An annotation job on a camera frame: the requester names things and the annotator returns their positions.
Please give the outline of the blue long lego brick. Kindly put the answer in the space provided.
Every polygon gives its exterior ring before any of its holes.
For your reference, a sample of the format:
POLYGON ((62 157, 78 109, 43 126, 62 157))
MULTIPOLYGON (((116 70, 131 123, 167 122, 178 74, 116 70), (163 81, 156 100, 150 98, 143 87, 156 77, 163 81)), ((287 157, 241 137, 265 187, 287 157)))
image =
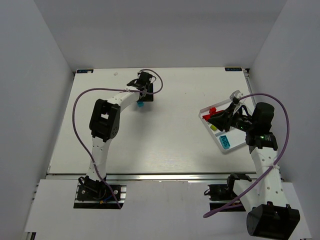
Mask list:
POLYGON ((231 144, 228 140, 228 137, 226 135, 221 135, 219 137, 219 141, 223 149, 228 150, 231 147, 231 144))

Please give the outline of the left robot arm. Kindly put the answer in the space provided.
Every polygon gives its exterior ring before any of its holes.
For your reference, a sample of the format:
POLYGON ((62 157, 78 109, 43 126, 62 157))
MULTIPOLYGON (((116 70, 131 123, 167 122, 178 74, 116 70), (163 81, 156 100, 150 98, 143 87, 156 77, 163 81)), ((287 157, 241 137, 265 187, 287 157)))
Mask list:
POLYGON ((92 150, 79 140, 89 154, 90 165, 85 177, 79 178, 78 182, 92 200, 100 201, 115 195, 106 182, 106 164, 111 142, 120 129, 121 112, 134 102, 152 102, 155 94, 152 79, 156 78, 149 70, 141 70, 136 79, 127 83, 126 89, 114 89, 116 95, 95 101, 89 121, 92 150))

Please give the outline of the red lego plate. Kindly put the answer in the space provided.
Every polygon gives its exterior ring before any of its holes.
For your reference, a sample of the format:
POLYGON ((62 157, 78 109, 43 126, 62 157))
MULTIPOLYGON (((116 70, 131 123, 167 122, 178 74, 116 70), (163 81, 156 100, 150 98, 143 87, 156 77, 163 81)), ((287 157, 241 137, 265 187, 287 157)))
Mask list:
POLYGON ((207 122, 210 118, 212 118, 213 116, 219 115, 221 112, 215 112, 213 114, 206 114, 203 115, 202 118, 207 122))

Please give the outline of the blue square lego brick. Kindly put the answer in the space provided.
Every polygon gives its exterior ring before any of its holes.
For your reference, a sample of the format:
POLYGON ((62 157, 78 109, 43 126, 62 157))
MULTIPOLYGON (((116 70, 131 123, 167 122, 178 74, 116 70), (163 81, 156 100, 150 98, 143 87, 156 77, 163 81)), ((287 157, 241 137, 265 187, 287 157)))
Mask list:
POLYGON ((137 107, 138 108, 142 108, 144 106, 144 102, 143 101, 138 101, 137 102, 137 107))

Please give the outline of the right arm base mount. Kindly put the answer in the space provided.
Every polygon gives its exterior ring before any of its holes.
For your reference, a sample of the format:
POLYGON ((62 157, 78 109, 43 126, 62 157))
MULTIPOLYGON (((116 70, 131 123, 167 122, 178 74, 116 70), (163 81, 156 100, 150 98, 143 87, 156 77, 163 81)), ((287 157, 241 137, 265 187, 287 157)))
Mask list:
POLYGON ((252 188, 241 198, 235 200, 238 195, 247 190, 252 185, 248 181, 236 181, 231 189, 227 184, 210 184, 204 191, 204 196, 209 197, 209 211, 205 215, 216 214, 221 212, 244 212, 251 211, 258 206, 257 191, 252 188))

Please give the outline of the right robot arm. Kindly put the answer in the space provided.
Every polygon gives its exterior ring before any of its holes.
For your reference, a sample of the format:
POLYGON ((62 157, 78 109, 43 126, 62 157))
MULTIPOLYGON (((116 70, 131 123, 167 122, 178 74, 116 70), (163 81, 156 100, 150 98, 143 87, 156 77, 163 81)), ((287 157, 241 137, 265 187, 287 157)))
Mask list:
POLYGON ((232 175, 228 188, 240 197, 247 211, 246 227, 250 236, 288 240, 298 225, 300 212, 290 206, 284 193, 278 163, 278 144, 271 132, 274 107, 256 104, 252 114, 247 108, 231 103, 212 115, 208 122, 221 132, 235 128, 245 132, 245 142, 254 162, 257 180, 250 187, 248 177, 232 175))

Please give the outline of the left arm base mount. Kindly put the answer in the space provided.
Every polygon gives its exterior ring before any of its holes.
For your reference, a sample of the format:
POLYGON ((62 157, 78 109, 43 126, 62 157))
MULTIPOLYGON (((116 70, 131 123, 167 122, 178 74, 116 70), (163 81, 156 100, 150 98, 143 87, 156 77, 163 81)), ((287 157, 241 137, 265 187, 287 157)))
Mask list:
MULTIPOLYGON (((121 184, 111 184, 119 205, 122 207, 127 193, 127 186, 121 184)), ((101 209, 101 210, 119 210, 111 190, 103 184, 102 191, 96 193, 80 183, 77 186, 73 208, 74 209, 101 209)))

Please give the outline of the red small lego brick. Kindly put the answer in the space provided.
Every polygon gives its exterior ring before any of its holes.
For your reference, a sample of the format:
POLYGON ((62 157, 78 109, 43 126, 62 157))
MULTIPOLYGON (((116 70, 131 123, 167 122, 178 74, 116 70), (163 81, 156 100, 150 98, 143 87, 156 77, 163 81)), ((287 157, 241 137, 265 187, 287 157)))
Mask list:
POLYGON ((210 110, 209 110, 209 114, 210 115, 214 115, 216 113, 217 109, 215 107, 212 107, 210 110))

